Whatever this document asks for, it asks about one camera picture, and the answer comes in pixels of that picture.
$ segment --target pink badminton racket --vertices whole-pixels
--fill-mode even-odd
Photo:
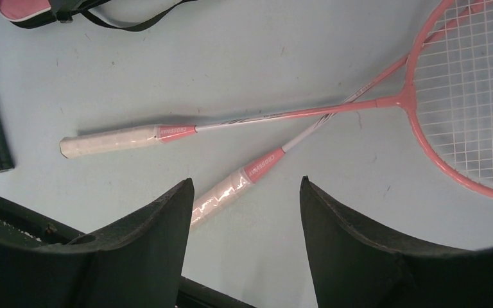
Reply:
[[[493,198],[493,0],[443,0],[420,31],[409,57],[393,64],[351,100],[392,74],[404,60],[405,83],[396,96],[283,116],[401,107],[420,146],[445,174]],[[287,145],[239,169],[199,198],[192,226],[238,198],[332,116],[325,115]]]
[[[465,10],[458,14],[458,18],[455,20],[449,20],[447,28],[451,29],[455,26],[460,18],[467,17],[470,13],[474,13],[475,10],[481,10],[482,5],[472,6],[472,11]],[[434,41],[437,37],[444,35],[444,31],[434,31],[430,36],[426,38],[427,41]],[[401,65],[407,60],[407,56],[404,56],[398,62],[396,62],[393,67],[394,69],[400,68]],[[364,88],[358,92],[365,92],[370,89],[379,81],[373,81],[372,83],[366,85]],[[280,114],[264,115],[261,117],[252,117],[245,119],[236,119],[232,121],[227,121],[218,124],[208,124],[208,125],[178,125],[178,126],[161,126],[161,125],[145,125],[138,126],[134,128],[127,128],[123,130],[114,130],[111,132],[97,133],[92,135],[82,135],[78,137],[65,137],[60,141],[60,151],[63,156],[67,158],[75,158],[83,155],[104,153],[108,151],[125,150],[130,148],[139,148],[143,146],[151,146],[157,144],[169,143],[198,132],[204,132],[207,130],[214,130],[219,128],[227,128],[230,126],[239,126],[250,123],[266,122],[266,121],[276,121],[286,118],[296,118],[296,117],[307,117],[315,116],[319,114],[326,114],[331,112],[334,107],[325,108],[312,108],[307,110],[300,110],[296,112],[284,112]]]

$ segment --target racket strings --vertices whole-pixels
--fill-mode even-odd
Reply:
[[[493,188],[493,0],[457,1],[434,29],[415,69],[419,123],[447,164]]]

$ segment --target table surface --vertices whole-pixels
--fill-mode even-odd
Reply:
[[[141,21],[173,0],[111,1]],[[210,123],[344,99],[409,50],[437,0],[199,0],[140,33],[0,16],[0,113],[17,167],[0,196],[84,232],[191,177],[196,195],[301,132],[297,119],[67,160],[65,136],[146,123]],[[403,74],[366,97],[397,92]],[[316,307],[300,221],[302,176],[406,234],[493,246],[493,200],[441,173],[402,110],[340,114],[189,237],[183,275],[258,307]]]

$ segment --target racket grip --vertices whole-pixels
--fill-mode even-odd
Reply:
[[[284,156],[282,148],[273,150],[235,171],[194,202],[190,229],[237,200],[256,184]]]
[[[153,146],[194,133],[196,133],[195,126],[145,125],[92,135],[65,137],[60,141],[60,151],[67,158],[75,158],[89,154]]]
[[[250,181],[245,173],[245,168],[233,172],[194,202],[190,229],[197,227],[208,217],[215,215],[221,209],[237,200],[253,185],[254,183]]]

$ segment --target black strap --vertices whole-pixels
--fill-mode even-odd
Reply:
[[[88,11],[88,10],[84,10],[84,11],[82,11],[80,13],[84,17],[86,17],[89,21],[93,22],[94,24],[96,24],[98,26],[104,27],[104,28],[108,28],[108,29],[119,29],[119,30],[125,30],[125,31],[130,31],[130,32],[140,32],[140,31],[144,31],[144,30],[152,27],[153,25],[155,25],[165,15],[167,15],[167,13],[169,13],[170,11],[172,11],[172,9],[176,8],[177,6],[181,5],[182,3],[191,2],[191,1],[197,1],[197,0],[182,0],[181,2],[179,2],[179,3],[175,4],[175,5],[173,5],[172,7],[170,7],[168,10],[161,12],[160,14],[152,17],[151,19],[148,19],[147,21],[144,21],[144,22],[142,22],[140,24],[136,24],[135,26],[129,26],[129,27],[124,27],[124,28],[113,26],[111,24],[107,24],[106,22],[102,21],[99,17],[97,17],[94,14],[90,13],[90,11]]]

